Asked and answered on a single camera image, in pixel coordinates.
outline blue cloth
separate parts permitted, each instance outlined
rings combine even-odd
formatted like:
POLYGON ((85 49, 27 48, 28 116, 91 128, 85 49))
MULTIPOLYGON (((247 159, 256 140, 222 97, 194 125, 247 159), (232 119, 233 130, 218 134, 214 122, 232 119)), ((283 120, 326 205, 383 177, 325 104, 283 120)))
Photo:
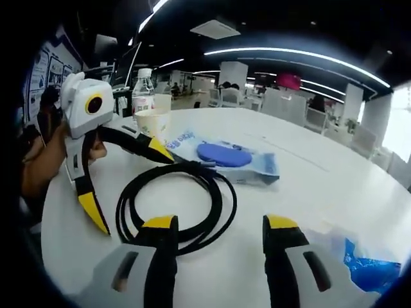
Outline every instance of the blue cloth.
POLYGON ((217 166, 222 167, 242 167, 250 164, 252 160, 248 152, 212 143, 199 144, 197 155, 206 162, 215 162, 217 166))

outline label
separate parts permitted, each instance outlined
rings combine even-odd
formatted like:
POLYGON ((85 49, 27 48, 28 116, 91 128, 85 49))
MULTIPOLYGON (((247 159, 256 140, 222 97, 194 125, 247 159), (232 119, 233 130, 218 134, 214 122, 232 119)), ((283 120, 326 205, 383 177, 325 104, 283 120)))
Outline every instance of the label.
POLYGON ((133 98, 133 108, 132 114, 135 114, 138 111, 154 109, 154 96, 138 96, 133 98))

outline bottle cap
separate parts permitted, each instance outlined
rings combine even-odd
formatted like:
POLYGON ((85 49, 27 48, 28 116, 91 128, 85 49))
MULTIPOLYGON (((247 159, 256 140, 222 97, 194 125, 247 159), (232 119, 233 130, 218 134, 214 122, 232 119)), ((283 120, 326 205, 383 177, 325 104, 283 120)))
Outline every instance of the bottle cap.
POLYGON ((138 78, 149 78, 152 76, 152 69, 139 69, 138 78))

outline blue plastic bag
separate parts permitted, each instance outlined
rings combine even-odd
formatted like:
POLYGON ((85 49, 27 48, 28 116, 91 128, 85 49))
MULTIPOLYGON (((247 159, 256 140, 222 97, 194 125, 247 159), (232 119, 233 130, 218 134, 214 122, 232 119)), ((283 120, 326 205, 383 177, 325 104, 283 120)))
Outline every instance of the blue plastic bag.
POLYGON ((362 290, 383 294, 399 277, 400 263, 354 256, 355 244, 345 239, 344 264, 351 272, 351 280, 362 290))

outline black cable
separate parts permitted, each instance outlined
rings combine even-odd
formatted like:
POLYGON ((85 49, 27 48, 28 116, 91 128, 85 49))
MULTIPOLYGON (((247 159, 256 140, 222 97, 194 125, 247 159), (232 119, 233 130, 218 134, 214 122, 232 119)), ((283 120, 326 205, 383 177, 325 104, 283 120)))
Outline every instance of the black cable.
POLYGON ((125 209, 127 207, 127 203, 130 205, 130 216, 133 225, 139 230, 144 224, 144 221, 137 213, 134 203, 138 192, 148 182, 154 180, 155 178, 175 172, 184 172, 195 177, 209 191, 211 196, 211 209, 205 220, 189 229, 179 231, 179 243, 193 239, 194 241, 179 249, 177 255, 185 255, 187 253, 195 252, 203 247, 206 247, 207 245, 210 245, 228 229, 234 220, 237 211, 237 195, 234 187, 224 176, 217 173, 215 170, 202 166, 199 162, 183 162, 180 164, 172 164, 148 170, 137 176, 124 188, 118 200, 116 209, 116 227, 123 243, 131 243, 134 239, 134 236, 127 227, 125 219, 125 209), (220 179, 228 185, 232 193, 232 211, 224 226, 209 239, 204 240, 211 233, 211 231, 213 231, 222 213, 222 195, 215 179, 220 179))

